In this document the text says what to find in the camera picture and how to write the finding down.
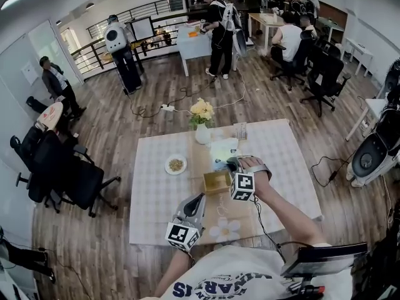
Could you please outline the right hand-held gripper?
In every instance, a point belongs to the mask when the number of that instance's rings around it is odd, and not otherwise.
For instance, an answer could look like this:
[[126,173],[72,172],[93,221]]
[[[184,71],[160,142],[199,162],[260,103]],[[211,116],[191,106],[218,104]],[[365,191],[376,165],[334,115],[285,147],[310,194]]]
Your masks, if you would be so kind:
[[263,166],[244,169],[239,157],[227,159],[226,167],[231,173],[231,199],[234,201],[248,201],[256,191],[254,175],[259,172],[267,173],[268,179],[272,178],[272,172],[264,164]]

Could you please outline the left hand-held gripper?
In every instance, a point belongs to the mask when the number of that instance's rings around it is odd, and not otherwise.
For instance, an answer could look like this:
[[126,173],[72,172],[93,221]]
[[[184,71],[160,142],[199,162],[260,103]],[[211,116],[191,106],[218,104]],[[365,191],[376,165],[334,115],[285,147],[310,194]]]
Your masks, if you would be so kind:
[[181,201],[172,221],[168,222],[165,240],[174,248],[190,251],[203,235],[206,195],[200,193]]

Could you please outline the person's right hand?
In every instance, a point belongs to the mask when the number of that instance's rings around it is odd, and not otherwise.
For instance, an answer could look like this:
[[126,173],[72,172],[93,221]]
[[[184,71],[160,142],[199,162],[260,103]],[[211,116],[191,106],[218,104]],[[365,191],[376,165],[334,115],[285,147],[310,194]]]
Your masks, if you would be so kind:
[[258,167],[264,165],[263,161],[258,157],[242,157],[240,161],[244,169],[249,169],[252,167]]

